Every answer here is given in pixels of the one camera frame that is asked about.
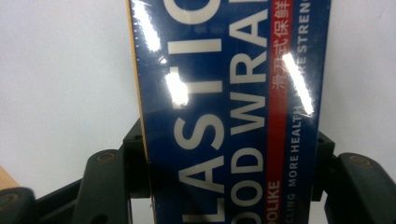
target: white background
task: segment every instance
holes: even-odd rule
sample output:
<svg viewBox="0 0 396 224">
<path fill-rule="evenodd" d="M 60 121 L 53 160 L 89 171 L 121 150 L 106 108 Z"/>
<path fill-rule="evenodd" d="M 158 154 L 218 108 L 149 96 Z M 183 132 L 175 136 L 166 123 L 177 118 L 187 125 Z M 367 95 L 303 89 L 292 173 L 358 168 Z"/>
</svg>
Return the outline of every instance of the white background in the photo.
<svg viewBox="0 0 396 224">
<path fill-rule="evenodd" d="M 320 129 L 396 179 L 396 2 L 333 0 Z M 118 148 L 139 117 L 126 4 L 0 4 L 0 164 L 41 197 Z M 136 206 L 150 223 L 149 201 Z M 326 223 L 313 203 L 311 223 Z"/>
</svg>

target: box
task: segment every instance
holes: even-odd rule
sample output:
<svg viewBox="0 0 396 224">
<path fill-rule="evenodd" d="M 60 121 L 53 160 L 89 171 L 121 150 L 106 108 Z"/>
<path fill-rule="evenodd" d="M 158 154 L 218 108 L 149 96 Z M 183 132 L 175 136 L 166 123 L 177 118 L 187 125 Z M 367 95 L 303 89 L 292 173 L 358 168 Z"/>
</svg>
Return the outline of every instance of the box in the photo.
<svg viewBox="0 0 396 224">
<path fill-rule="evenodd" d="M 132 0 L 157 223 L 307 223 L 330 1 Z"/>
</svg>

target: red stripe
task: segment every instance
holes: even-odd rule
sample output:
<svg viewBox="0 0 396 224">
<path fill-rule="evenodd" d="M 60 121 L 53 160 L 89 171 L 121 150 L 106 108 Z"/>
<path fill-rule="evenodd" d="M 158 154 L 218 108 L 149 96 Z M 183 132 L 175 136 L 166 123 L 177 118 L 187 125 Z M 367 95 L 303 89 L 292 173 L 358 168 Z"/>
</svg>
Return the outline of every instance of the red stripe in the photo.
<svg viewBox="0 0 396 224">
<path fill-rule="evenodd" d="M 292 0 L 272 3 L 270 91 L 265 223 L 280 223 L 283 165 L 288 107 L 288 71 L 282 55 L 290 52 Z"/>
</svg>

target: plastic food wrap box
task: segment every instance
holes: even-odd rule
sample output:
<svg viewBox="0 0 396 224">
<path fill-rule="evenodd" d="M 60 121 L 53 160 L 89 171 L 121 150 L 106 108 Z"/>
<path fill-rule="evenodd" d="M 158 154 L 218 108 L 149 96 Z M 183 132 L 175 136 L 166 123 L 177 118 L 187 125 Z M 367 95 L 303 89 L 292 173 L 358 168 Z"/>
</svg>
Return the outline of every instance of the plastic food wrap box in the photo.
<svg viewBox="0 0 396 224">
<path fill-rule="evenodd" d="M 157 223 L 307 223 L 321 0 L 131 0 Z"/>
</svg>

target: round joint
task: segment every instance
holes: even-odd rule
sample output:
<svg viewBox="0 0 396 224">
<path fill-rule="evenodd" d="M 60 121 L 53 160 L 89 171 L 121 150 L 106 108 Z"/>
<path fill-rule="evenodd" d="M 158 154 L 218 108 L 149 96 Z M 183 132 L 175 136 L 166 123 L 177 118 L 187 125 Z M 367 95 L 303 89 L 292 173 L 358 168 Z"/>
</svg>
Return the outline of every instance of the round joint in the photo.
<svg viewBox="0 0 396 224">
<path fill-rule="evenodd" d="M 5 195 L 0 195 L 0 211 L 6 210 L 12 204 L 18 201 L 20 196 L 16 193 L 8 193 Z"/>
<path fill-rule="evenodd" d="M 105 152 L 100 154 L 98 157 L 96 157 L 96 160 L 99 162 L 110 162 L 116 158 L 116 154 L 113 152 Z"/>
<path fill-rule="evenodd" d="M 349 160 L 360 166 L 372 166 L 369 160 L 361 156 L 350 156 Z"/>
</svg>

